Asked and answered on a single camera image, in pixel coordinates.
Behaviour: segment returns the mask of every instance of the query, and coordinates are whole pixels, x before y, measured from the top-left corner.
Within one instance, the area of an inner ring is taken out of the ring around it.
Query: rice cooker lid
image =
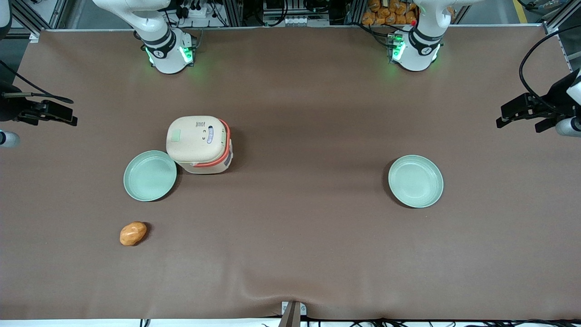
[[[224,154],[226,136],[226,128],[215,117],[181,117],[171,123],[167,131],[167,154],[177,162],[212,162]]]

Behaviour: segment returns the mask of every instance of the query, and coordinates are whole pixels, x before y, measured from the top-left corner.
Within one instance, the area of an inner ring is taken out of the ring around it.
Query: brown table surface
[[[79,125],[1,124],[22,139],[1,150],[1,317],[263,317],[296,299],[326,319],[579,318],[581,142],[494,122],[542,35],[452,28],[410,73],[356,28],[208,31],[168,76],[131,33],[42,33],[20,73],[74,99]],[[557,40],[525,72],[541,94],[567,73]],[[232,126],[230,169],[130,198],[129,161],[188,115]],[[430,208],[393,200],[406,154],[442,171]],[[123,247],[135,220],[153,230]]]

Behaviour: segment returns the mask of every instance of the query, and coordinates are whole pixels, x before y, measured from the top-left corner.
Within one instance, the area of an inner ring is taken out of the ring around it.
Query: rice cooker
[[[212,116],[178,118],[167,131],[166,150],[187,172],[221,173],[232,160],[230,128]]]

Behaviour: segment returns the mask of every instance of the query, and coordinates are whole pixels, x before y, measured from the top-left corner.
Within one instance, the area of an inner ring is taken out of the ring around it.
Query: orange food item
[[[453,22],[454,19],[456,18],[456,10],[454,10],[454,7],[448,7],[447,9],[450,12],[450,14],[452,15],[452,22]]]
[[[379,18],[385,18],[388,17],[389,15],[391,15],[389,8],[381,7],[381,9],[377,11],[377,16]]]
[[[406,17],[404,15],[396,15],[396,24],[405,24]]]
[[[414,12],[406,13],[406,24],[411,24],[413,21],[417,20]]]
[[[145,233],[147,233],[147,226],[144,223],[132,222],[121,229],[119,242],[125,246],[134,246],[143,239]]]
[[[407,5],[405,3],[400,2],[400,6],[397,7],[397,9],[395,10],[396,15],[403,15],[406,13],[406,8]]]
[[[396,22],[396,14],[395,13],[391,13],[391,14],[389,14],[388,17],[385,17],[386,24],[393,24],[395,22]]]
[[[389,10],[391,12],[395,12],[397,8],[400,7],[400,2],[399,0],[389,0]]]
[[[381,1],[380,0],[369,0],[367,2],[367,6],[373,12],[377,12],[381,9]]]
[[[365,12],[361,18],[361,24],[363,25],[373,25],[375,23],[375,13]]]

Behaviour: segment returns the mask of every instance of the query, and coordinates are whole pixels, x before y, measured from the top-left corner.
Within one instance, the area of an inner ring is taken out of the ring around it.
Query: light green plate
[[[440,169],[419,155],[406,155],[396,160],[389,168],[388,182],[393,195],[413,208],[429,207],[444,192]]]
[[[127,165],[123,175],[125,191],[139,201],[153,201],[171,190],[177,177],[175,162],[165,152],[143,152]]]

